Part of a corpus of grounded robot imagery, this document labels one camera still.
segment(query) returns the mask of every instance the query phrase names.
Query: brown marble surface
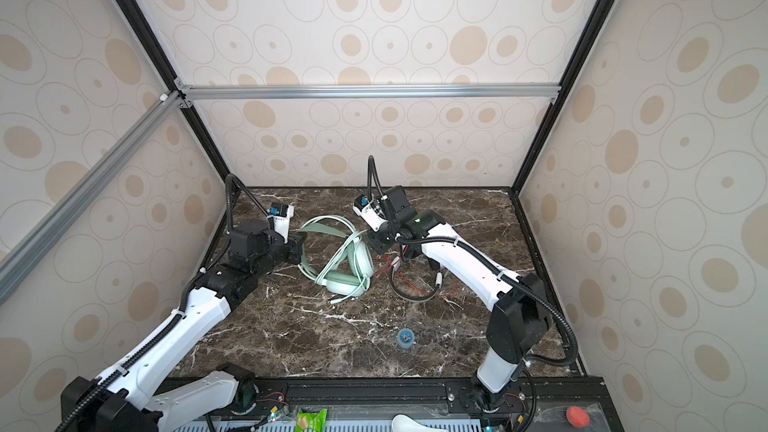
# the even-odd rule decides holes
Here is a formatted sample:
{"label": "brown marble surface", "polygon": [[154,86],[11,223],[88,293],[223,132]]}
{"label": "brown marble surface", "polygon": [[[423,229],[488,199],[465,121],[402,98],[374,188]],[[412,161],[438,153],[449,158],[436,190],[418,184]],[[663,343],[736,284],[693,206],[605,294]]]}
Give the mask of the brown marble surface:
{"label": "brown marble surface", "polygon": [[[265,206],[273,200],[296,208],[291,229],[320,215],[341,215],[362,228],[352,212],[359,192],[353,189],[255,190]],[[530,273],[532,263],[505,191],[408,190],[417,208],[433,208],[458,233],[500,264]],[[242,197],[234,220],[259,218],[258,209]],[[305,250],[321,270],[341,245],[340,238],[310,234]],[[377,268],[386,262],[375,260]],[[410,283],[427,290],[434,272],[424,257],[402,268]],[[172,373],[203,376],[230,361],[261,377],[467,377],[475,373],[488,350],[485,328],[490,312],[464,284],[447,273],[442,296],[425,304],[405,302],[392,293],[385,274],[375,276],[370,290],[357,300],[331,305],[336,297],[304,277],[298,267],[285,266],[265,276],[238,309],[218,324],[188,353]],[[401,288],[410,289],[398,278]],[[416,343],[398,348],[396,333],[410,328]],[[562,357],[560,337],[550,330],[534,351]],[[568,375],[563,369],[536,364],[533,373]]]}

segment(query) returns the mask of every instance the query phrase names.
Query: silver metal bar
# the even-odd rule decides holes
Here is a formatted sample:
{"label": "silver metal bar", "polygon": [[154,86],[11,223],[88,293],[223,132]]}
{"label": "silver metal bar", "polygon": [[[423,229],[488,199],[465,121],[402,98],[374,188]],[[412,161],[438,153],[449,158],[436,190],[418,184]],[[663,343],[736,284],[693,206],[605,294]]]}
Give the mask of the silver metal bar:
{"label": "silver metal bar", "polygon": [[560,84],[473,83],[372,86],[185,86],[192,100],[395,99],[429,97],[556,97]]}
{"label": "silver metal bar", "polygon": [[156,130],[171,110],[178,110],[181,97],[168,92],[165,101],[158,101],[110,151],[81,179],[34,229],[17,244],[0,265],[0,304],[11,296],[32,272],[82,212],[91,205],[102,190],[134,156],[149,135]]}

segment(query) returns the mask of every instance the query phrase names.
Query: small blue container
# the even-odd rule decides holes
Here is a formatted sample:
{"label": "small blue container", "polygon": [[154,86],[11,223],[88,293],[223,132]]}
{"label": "small blue container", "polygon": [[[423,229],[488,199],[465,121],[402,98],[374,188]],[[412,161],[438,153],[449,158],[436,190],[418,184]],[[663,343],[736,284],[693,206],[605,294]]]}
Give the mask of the small blue container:
{"label": "small blue container", "polygon": [[409,328],[400,329],[397,333],[397,345],[400,348],[411,348],[416,341],[413,331]]}

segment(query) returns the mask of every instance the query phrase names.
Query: red ball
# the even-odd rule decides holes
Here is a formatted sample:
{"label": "red ball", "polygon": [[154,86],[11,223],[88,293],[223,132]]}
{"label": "red ball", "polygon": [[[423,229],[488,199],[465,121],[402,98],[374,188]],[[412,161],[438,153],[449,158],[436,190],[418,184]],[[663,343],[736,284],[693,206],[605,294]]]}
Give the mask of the red ball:
{"label": "red ball", "polygon": [[589,425],[589,416],[580,407],[569,407],[568,411],[565,412],[565,417],[574,427],[587,427]]}

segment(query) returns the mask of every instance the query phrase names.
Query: wallpaper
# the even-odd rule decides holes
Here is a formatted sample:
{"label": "wallpaper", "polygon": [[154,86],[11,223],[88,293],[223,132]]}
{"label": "wallpaper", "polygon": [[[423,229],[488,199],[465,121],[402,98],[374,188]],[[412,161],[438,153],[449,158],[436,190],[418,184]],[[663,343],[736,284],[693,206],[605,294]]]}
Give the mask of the wallpaper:
{"label": "wallpaper", "polygon": [[0,307],[0,430],[52,430],[66,384],[165,320],[223,210],[224,186],[172,112]]}
{"label": "wallpaper", "polygon": [[508,186],[549,98],[201,100],[247,186]]}
{"label": "wallpaper", "polygon": [[558,82],[596,0],[142,0],[195,85]]}
{"label": "wallpaper", "polygon": [[164,87],[110,0],[0,0],[0,261]]}
{"label": "wallpaper", "polygon": [[768,423],[766,26],[766,0],[620,0],[525,185],[629,431]]}

